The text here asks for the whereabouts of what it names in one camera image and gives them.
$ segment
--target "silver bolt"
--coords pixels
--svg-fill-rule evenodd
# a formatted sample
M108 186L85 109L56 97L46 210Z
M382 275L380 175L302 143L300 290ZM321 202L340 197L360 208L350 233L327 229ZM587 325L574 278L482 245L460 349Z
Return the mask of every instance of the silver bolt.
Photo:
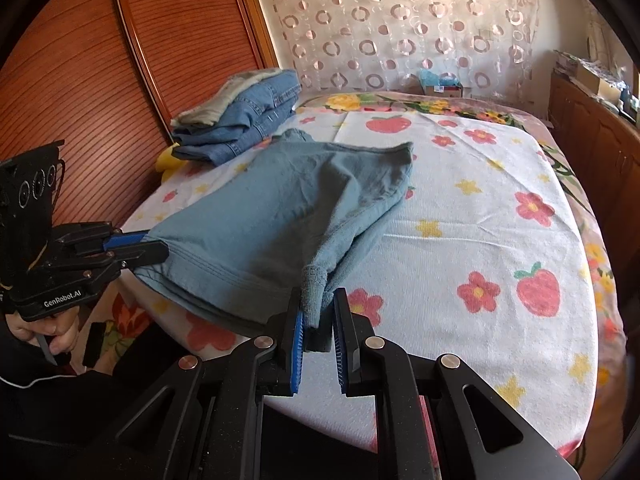
M271 339L268 335L261 335L255 338L254 345L258 348L270 348L273 344L273 339Z
M198 365L198 358L195 355L185 355L178 361L178 366L183 370L191 370Z
M444 354L440 358L440 362L445 368L458 368L460 366L460 358L453 354Z
M374 348L376 350L382 348L385 345L385 340L377 335L372 335L371 337L367 337L364 341L364 344L369 348Z

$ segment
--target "folded garment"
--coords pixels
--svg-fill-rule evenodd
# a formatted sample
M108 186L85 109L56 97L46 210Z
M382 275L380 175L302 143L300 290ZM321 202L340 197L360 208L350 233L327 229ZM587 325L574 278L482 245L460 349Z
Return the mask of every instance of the folded garment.
M238 140L261 115L298 98L301 86L294 70L255 82L229 103L220 120L213 126L202 124L176 128L174 139L183 146L203 146Z
M171 120L174 128L187 126L188 124L202 124L203 126L213 126L220 120L221 115L233 100L244 90L251 88L257 82L273 77L282 72L281 68L265 68L262 70L251 70L241 72L231 76L220 87L220 90L208 101L201 105L186 110L178 114Z
M287 130L226 186L149 231L169 257L137 277L197 316L256 336L302 288L305 347L330 349L334 290L404 202L412 144L362 148Z
M238 140L201 146L175 146L172 155L181 160L204 160L220 166L269 137L293 115L292 107L296 100L297 97L293 97L275 110L262 114Z

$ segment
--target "human hand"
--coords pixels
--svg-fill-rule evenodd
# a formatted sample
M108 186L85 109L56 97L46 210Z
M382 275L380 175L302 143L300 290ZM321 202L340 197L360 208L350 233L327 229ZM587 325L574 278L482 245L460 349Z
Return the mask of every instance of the human hand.
M5 317L9 330L21 341L39 346L36 334L55 336L49 343L49 350L53 355L57 355L71 352L76 346L79 334L79 311L80 307L75 306L51 317L31 322L23 320L17 312L7 314Z

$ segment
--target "camera lens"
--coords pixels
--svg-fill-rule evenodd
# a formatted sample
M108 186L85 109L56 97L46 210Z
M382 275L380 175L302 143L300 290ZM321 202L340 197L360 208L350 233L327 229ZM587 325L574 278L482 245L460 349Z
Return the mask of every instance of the camera lens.
M36 174L33 176L33 183L31 184L31 188L33 189L33 197L40 198L44 193L44 171L38 170Z
M53 186L56 181L56 167L52 164L47 171L47 186Z
M18 204L21 208L27 207L27 202L29 202L29 191L29 183L25 180L20 184L20 191L18 192Z

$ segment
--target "yellow cloth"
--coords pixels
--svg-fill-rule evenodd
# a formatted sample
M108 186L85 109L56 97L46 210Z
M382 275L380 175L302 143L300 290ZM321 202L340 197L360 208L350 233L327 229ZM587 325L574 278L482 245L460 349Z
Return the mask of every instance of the yellow cloth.
M175 146L178 146L177 142L162 150L162 152L156 159L156 171L158 173L162 173L162 182L171 177L172 174L174 174L187 163L186 160L180 160L179 158L175 158L171 154Z

